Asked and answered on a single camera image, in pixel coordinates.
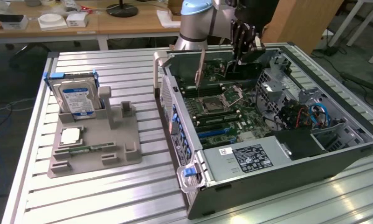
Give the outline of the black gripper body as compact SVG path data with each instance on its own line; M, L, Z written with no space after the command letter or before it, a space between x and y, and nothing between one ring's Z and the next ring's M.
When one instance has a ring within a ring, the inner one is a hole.
M234 16L244 23L262 28L270 22L274 11L276 0L238 0Z

